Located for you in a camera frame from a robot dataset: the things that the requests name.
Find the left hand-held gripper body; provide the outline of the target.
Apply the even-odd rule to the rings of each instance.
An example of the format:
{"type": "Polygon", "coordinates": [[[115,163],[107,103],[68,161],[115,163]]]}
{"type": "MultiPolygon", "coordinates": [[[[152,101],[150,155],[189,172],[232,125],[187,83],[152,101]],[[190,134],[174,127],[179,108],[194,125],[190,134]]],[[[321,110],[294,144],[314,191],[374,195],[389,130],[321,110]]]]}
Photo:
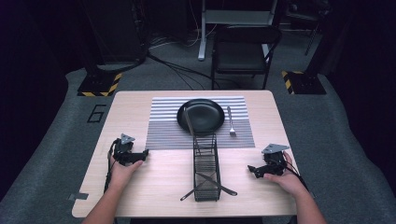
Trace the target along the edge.
{"type": "Polygon", "coordinates": [[[122,165],[138,161],[137,155],[132,152],[133,145],[134,138],[123,133],[115,141],[114,159],[122,165]]]}

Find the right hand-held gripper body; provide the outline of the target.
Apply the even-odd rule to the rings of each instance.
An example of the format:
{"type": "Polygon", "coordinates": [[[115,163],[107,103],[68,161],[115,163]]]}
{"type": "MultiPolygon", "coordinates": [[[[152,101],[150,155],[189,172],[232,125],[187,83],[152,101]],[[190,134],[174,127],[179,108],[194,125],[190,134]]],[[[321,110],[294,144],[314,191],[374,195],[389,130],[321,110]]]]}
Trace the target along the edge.
{"type": "Polygon", "coordinates": [[[264,172],[271,175],[283,175],[284,169],[287,167],[283,151],[289,149],[288,146],[269,144],[262,150],[263,159],[266,162],[264,172]]]}

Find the person's left hand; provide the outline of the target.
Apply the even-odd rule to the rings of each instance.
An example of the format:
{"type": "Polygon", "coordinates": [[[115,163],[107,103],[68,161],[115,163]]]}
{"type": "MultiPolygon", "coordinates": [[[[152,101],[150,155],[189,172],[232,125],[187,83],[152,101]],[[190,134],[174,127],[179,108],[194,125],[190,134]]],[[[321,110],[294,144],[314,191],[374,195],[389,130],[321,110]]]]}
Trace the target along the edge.
{"type": "Polygon", "coordinates": [[[111,189],[124,189],[130,182],[133,173],[143,164],[142,161],[128,164],[127,166],[120,164],[113,157],[110,158],[111,178],[109,187],[111,189]]]}

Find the person's right hand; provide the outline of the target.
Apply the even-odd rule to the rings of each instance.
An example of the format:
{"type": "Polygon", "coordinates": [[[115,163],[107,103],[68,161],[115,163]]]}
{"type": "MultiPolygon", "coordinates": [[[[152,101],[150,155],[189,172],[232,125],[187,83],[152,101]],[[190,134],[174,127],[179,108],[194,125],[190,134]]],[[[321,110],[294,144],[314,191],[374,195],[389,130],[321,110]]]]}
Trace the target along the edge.
{"type": "Polygon", "coordinates": [[[308,193],[308,191],[304,184],[301,182],[300,178],[293,172],[292,159],[290,155],[287,152],[284,152],[283,156],[287,164],[283,175],[265,174],[264,178],[274,183],[277,183],[283,190],[285,190],[287,193],[297,199],[304,193],[308,193]]]}

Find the striped grey placemat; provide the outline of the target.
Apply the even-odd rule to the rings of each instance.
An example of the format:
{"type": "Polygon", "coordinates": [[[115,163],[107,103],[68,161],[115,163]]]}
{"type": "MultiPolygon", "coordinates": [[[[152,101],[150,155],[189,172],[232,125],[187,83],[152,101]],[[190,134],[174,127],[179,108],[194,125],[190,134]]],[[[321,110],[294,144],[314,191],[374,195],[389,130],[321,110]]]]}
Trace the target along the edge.
{"type": "Polygon", "coordinates": [[[177,123],[177,111],[192,99],[209,99],[221,106],[225,120],[213,132],[217,136],[218,148],[255,147],[248,118],[248,109],[243,96],[198,96],[198,97],[154,97],[148,122],[146,148],[149,150],[192,149],[192,135],[177,123]],[[227,106],[231,107],[236,136],[230,136],[227,106]]]}

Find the dark knife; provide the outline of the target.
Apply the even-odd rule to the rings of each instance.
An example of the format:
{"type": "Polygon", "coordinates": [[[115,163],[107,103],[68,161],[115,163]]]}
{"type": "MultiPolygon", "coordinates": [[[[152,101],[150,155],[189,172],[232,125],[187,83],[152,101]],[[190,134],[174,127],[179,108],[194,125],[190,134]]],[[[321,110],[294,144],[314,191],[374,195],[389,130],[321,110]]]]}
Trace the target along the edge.
{"type": "Polygon", "coordinates": [[[215,185],[215,186],[218,187],[219,189],[223,190],[223,191],[226,192],[227,194],[232,195],[232,196],[236,196],[236,195],[237,195],[237,192],[236,192],[236,191],[233,191],[233,190],[231,190],[231,189],[228,189],[228,188],[222,186],[222,185],[219,184],[218,182],[214,181],[214,180],[212,179],[212,177],[207,176],[207,175],[203,175],[203,174],[200,174],[200,173],[196,173],[196,174],[197,174],[198,176],[202,177],[204,180],[206,180],[206,181],[210,182],[211,184],[215,185]]]}

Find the silver fork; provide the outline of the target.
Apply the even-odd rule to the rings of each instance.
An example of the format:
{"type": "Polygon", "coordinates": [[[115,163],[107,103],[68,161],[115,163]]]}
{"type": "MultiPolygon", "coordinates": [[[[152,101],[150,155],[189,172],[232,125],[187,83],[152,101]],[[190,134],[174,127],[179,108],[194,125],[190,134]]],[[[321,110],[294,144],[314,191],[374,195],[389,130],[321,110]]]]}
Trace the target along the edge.
{"type": "Polygon", "coordinates": [[[236,131],[233,126],[233,114],[230,106],[227,106],[227,113],[228,113],[228,118],[229,118],[229,123],[230,123],[230,131],[229,134],[230,136],[236,136],[236,131]]]}

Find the silver table knife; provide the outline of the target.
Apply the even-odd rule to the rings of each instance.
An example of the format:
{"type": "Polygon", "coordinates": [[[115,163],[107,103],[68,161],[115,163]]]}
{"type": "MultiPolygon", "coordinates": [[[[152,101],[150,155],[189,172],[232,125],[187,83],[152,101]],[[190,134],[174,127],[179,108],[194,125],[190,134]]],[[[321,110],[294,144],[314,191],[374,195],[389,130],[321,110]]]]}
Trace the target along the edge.
{"type": "Polygon", "coordinates": [[[190,133],[191,133],[192,136],[195,136],[194,129],[193,129],[193,126],[191,124],[190,117],[189,117],[188,108],[186,106],[184,106],[183,110],[184,110],[183,113],[184,113],[184,116],[185,116],[185,120],[186,120],[186,122],[188,124],[190,133]]]}

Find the grey tape strip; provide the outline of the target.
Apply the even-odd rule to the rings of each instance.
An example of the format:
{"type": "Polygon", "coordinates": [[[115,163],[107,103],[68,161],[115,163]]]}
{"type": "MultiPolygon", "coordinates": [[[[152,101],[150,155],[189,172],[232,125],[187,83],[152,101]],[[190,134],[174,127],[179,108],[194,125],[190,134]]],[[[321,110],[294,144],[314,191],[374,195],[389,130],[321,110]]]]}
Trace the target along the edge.
{"type": "Polygon", "coordinates": [[[89,196],[89,194],[88,193],[81,193],[81,192],[78,192],[78,193],[71,193],[69,196],[68,196],[68,198],[67,198],[67,200],[68,201],[75,201],[75,200],[87,200],[88,199],[88,196],[89,196]]]}

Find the black round plate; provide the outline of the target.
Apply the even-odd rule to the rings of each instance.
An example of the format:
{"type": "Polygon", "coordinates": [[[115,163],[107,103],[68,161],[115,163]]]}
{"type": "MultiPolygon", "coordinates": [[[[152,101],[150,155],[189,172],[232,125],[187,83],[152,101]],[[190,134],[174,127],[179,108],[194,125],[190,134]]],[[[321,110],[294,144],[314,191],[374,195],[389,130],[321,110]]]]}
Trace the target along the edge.
{"type": "Polygon", "coordinates": [[[177,111],[177,123],[185,131],[189,131],[184,111],[188,116],[196,134],[210,134],[218,130],[224,120],[223,109],[216,102],[209,99],[192,99],[184,103],[177,111]]]}

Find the black yellow striped stand base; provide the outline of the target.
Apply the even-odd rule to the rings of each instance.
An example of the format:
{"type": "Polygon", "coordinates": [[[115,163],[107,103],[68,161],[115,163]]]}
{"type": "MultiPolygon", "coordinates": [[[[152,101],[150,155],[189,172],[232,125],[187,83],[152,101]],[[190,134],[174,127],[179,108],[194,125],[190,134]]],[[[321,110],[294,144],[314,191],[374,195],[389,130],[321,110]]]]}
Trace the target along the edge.
{"type": "Polygon", "coordinates": [[[286,89],[289,94],[325,94],[318,77],[310,77],[300,71],[282,71],[286,89]]]}
{"type": "Polygon", "coordinates": [[[122,73],[86,76],[78,87],[78,96],[111,96],[119,85],[122,73]]]}

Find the black folding chair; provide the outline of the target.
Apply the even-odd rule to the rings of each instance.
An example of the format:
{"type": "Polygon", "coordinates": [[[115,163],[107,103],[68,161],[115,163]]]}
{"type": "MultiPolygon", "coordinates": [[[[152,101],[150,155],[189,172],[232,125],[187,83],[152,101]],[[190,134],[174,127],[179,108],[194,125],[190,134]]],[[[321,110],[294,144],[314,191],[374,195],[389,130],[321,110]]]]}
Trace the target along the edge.
{"type": "Polygon", "coordinates": [[[211,89],[217,85],[216,74],[263,75],[266,87],[276,46],[281,31],[269,26],[225,26],[217,30],[211,64],[211,89]]]}

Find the black cabinet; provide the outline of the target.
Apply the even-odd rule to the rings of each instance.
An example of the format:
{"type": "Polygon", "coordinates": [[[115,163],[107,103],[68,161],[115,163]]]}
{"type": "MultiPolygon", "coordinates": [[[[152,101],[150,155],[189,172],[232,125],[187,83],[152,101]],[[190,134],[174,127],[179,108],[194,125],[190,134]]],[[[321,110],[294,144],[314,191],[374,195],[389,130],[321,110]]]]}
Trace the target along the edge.
{"type": "Polygon", "coordinates": [[[105,63],[137,63],[146,58],[133,0],[85,0],[105,63]]]}

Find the white metal stand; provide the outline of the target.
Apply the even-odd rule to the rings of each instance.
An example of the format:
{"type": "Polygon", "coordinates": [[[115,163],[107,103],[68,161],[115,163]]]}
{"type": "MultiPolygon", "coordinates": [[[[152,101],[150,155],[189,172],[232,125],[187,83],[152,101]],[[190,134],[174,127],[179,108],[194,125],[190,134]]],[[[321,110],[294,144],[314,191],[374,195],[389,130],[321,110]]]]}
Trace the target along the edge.
{"type": "Polygon", "coordinates": [[[201,31],[200,48],[197,59],[202,62],[206,52],[206,26],[208,24],[227,24],[227,25],[269,25],[273,23],[276,14],[278,0],[271,0],[272,5],[269,10],[247,11],[247,10],[225,10],[207,9],[205,0],[202,0],[201,9],[201,31]]]}

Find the dark long-handled utensil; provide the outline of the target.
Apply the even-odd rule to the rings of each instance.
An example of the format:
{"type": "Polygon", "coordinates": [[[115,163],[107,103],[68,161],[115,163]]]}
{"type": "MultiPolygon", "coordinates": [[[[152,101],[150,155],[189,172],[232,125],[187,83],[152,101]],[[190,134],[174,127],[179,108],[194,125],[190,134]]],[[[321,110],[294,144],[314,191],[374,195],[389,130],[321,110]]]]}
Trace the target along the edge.
{"type": "Polygon", "coordinates": [[[194,195],[196,202],[217,201],[219,199],[219,190],[209,180],[203,180],[192,190],[180,198],[181,201],[186,200],[191,195],[194,195]]]}

